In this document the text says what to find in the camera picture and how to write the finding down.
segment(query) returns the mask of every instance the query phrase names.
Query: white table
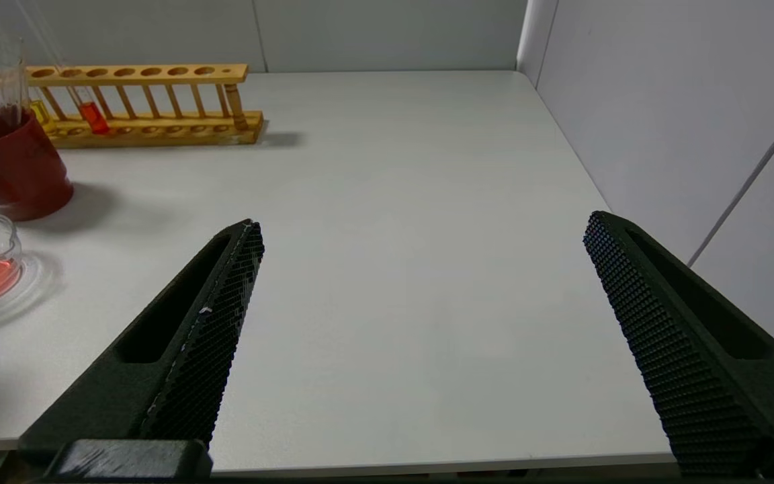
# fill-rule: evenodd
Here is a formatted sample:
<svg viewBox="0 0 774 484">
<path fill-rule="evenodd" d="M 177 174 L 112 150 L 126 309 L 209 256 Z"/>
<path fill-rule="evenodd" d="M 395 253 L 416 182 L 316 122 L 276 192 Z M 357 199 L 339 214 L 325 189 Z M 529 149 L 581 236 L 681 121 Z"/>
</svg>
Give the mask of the white table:
<svg viewBox="0 0 774 484">
<path fill-rule="evenodd" d="M 0 327 L 0 448 L 196 254 L 267 251 L 211 444 L 220 474 L 672 462 L 581 236 L 605 203 L 518 73 L 250 76 L 256 147 L 62 151 L 19 225 L 52 279 Z"/>
</svg>

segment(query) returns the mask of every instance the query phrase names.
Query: wooden test tube rack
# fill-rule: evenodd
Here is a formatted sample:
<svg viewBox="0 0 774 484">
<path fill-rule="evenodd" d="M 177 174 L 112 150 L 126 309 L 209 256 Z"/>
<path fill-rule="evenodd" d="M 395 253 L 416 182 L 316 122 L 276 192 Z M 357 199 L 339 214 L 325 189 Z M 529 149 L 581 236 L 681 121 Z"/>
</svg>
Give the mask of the wooden test tube rack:
<svg viewBox="0 0 774 484">
<path fill-rule="evenodd" d="M 64 71 L 40 65 L 27 68 L 28 85 L 40 88 L 56 130 L 48 135 L 58 148 L 164 147 L 185 145 L 249 145 L 258 141 L 264 117 L 261 111 L 244 111 L 237 85 L 245 82 L 246 64 L 202 65 L 77 65 Z M 172 86 L 187 85 L 196 111 L 181 111 Z M 206 111 L 199 85 L 213 85 L 220 111 Z M 64 113 L 50 88 L 86 86 L 92 91 L 110 132 L 93 134 L 79 114 Z M 101 87 L 116 88 L 124 113 L 113 113 Z M 133 110 L 125 86 L 139 86 L 150 112 Z M 163 86 L 173 112 L 161 112 L 154 96 Z"/>
</svg>

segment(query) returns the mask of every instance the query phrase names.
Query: yellow liquid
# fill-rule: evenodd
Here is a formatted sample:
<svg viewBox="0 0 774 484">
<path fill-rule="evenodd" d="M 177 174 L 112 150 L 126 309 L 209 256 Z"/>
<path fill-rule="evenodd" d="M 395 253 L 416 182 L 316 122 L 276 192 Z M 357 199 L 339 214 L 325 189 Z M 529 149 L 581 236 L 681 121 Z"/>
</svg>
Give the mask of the yellow liquid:
<svg viewBox="0 0 774 484">
<path fill-rule="evenodd" d="M 43 101 L 32 101 L 30 107 L 34 111 L 34 117 L 38 119 L 38 122 L 45 132 L 55 132 L 56 122 L 50 117 L 49 111 L 46 110 L 46 106 Z"/>
</svg>

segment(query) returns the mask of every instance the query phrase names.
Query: red cup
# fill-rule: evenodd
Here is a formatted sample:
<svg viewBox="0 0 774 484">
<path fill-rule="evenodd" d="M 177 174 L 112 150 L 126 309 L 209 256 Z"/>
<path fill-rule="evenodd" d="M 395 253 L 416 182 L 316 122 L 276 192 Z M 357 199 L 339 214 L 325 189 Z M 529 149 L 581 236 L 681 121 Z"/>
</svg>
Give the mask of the red cup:
<svg viewBox="0 0 774 484">
<path fill-rule="evenodd" d="M 0 214 L 10 220 L 34 220 L 67 205 L 73 184 L 58 151 L 34 113 L 0 137 Z"/>
</svg>

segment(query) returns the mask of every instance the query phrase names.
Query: wooden peg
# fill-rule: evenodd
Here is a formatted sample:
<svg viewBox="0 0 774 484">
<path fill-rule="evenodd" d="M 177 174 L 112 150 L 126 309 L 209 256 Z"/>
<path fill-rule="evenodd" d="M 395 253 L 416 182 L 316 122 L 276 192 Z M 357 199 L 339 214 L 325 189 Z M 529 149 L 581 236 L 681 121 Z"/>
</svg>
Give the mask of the wooden peg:
<svg viewBox="0 0 774 484">
<path fill-rule="evenodd" d="M 247 129 L 247 119 L 243 115 L 243 107 L 241 105 L 241 95 L 237 92 L 237 85 L 224 85 L 226 91 L 226 98 L 228 104 L 231 107 L 232 119 L 234 120 L 234 128 L 239 131 Z"/>
<path fill-rule="evenodd" d="M 50 108 L 52 108 L 52 112 L 56 114 L 56 118 L 58 118 L 58 120 L 67 120 L 67 115 L 64 113 L 65 111 L 62 111 L 62 108 L 59 106 L 58 101 L 56 101 L 55 96 L 53 96 L 52 92 L 50 92 L 50 88 L 41 87 L 40 92 L 44 93 L 44 97 L 46 98 L 46 101 L 49 102 Z"/>
<path fill-rule="evenodd" d="M 182 119 L 181 106 L 178 105 L 178 98 L 175 97 L 175 90 L 172 89 L 172 85 L 166 85 L 166 94 L 169 95 L 169 102 L 172 103 L 172 110 L 175 111 L 175 118 Z"/>
<path fill-rule="evenodd" d="M 148 100 L 148 107 L 151 108 L 151 114 L 154 116 L 154 119 L 159 118 L 160 111 L 157 109 L 157 103 L 154 102 L 154 95 L 151 94 L 151 87 L 147 85 L 142 86 L 142 92 L 145 92 L 145 99 Z"/>
<path fill-rule="evenodd" d="M 199 117 L 205 117 L 205 106 L 202 105 L 202 94 L 199 93 L 199 85 L 190 85 L 190 91 L 193 92 L 193 100 L 196 101 L 196 110 L 199 111 Z"/>
<path fill-rule="evenodd" d="M 101 105 L 101 110 L 103 110 L 103 115 L 107 117 L 108 120 L 113 119 L 113 112 L 110 111 L 110 105 L 107 104 L 107 100 L 103 97 L 103 93 L 101 92 L 101 88 L 98 86 L 91 86 L 91 91 L 95 93 L 95 97 L 97 98 L 97 103 Z"/>
<path fill-rule="evenodd" d="M 223 88 L 217 85 L 217 97 L 220 99 L 220 108 L 223 110 L 223 117 L 228 118 L 228 108 L 225 105 L 225 95 L 223 94 Z"/>
<path fill-rule="evenodd" d="M 127 111 L 129 119 L 135 120 L 136 113 L 133 111 L 133 106 L 130 104 L 130 98 L 127 97 L 127 93 L 124 91 L 124 86 L 116 86 L 116 91 L 121 98 L 121 104 L 124 104 L 124 108 Z"/>
</svg>

